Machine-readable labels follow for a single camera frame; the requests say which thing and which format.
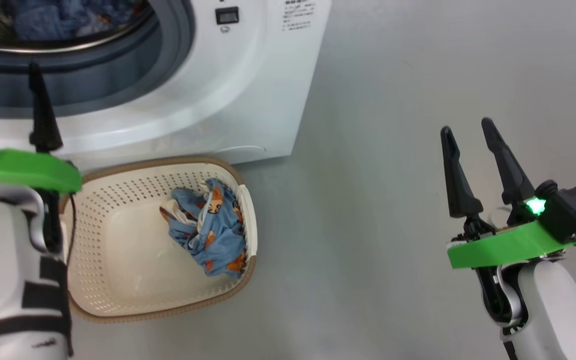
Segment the basket rim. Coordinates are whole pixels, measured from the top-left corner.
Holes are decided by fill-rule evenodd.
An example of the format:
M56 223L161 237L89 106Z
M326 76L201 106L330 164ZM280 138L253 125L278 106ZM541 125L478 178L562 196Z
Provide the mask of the basket rim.
M142 170L161 166L175 166L182 164L212 164L224 168L224 170L228 171L228 173L232 175L232 177L236 180L238 185L244 185L242 176L239 173L237 173L237 170L235 170L233 166L231 166L230 164L228 164L228 162L225 162L221 159L208 156L175 156L175 157L165 157L162 159L152 159L146 161L132 162L129 164L121 164L118 166L93 171L92 173L84 175L82 184L92 182L93 180L97 180L100 178L105 178L106 176L112 176L119 173L126 173L128 171ZM62 199L59 206L60 215L64 214L64 211L66 210L66 205L68 204L69 200L70 198L68 196L64 196L64 198ZM257 256L252 255L247 264L246 273L244 274L243 278L237 283L237 285L235 285L235 287L228 290L227 292L224 292L223 294L220 294L212 298L197 301L194 303L189 303L188 305L173 307L171 309L158 310L153 312L144 312L141 314L98 316L87 312L80 305L78 305L77 301L75 301L75 299L73 298L73 295L71 294L70 290L68 290L68 302L70 303L70 309L74 310L74 313L76 313L78 316L82 317L87 321L96 322L99 324L117 324L122 322L148 321L153 319L169 317L172 315L191 312L192 310L205 308L206 306L220 303L221 301L230 299L231 297L235 296L238 292L242 291L243 287L245 287L246 284L248 284L248 282L250 281L250 278L252 277L252 274L255 270L256 262L257 262Z

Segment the beige plastic basket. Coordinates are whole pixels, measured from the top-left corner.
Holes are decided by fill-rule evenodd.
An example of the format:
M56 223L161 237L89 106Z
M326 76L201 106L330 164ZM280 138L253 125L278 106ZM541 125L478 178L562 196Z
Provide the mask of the beige plastic basket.
M175 188L199 191L217 178L237 196L244 219L246 268L240 279L206 276L168 235L160 204ZM230 165L209 157L138 162L84 176L75 196L76 229L68 290L74 312L94 322L167 317L224 301L250 280L257 223L250 193ZM73 226L70 200L62 204L64 238Z

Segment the green light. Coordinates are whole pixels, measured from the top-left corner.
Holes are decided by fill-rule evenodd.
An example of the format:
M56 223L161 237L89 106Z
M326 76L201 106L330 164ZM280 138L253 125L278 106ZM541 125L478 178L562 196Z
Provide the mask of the green light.
M542 200L541 198L531 198L526 201L526 205L528 205L530 211L537 216L546 210L546 200Z

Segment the green plastic bracket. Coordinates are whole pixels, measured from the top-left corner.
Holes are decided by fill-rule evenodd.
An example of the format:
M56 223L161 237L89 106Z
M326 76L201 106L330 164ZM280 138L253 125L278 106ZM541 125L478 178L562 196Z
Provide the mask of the green plastic bracket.
M70 194L82 189L82 174L48 153L0 150L0 183Z
M453 269L494 267L538 258L574 244L558 242L538 221L533 221L485 239L453 246L448 249L448 258Z

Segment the crumpled clothing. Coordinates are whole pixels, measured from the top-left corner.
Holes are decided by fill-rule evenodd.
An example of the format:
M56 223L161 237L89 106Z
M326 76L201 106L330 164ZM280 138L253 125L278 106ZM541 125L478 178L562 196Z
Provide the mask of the crumpled clothing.
M209 178L205 183L205 197L177 188L171 197L178 208L165 202L159 210L170 237L188 250L206 275L228 274L238 279L246 262L242 210L235 194L219 180Z
M141 10L135 0L8 0L21 41L61 41L112 30Z

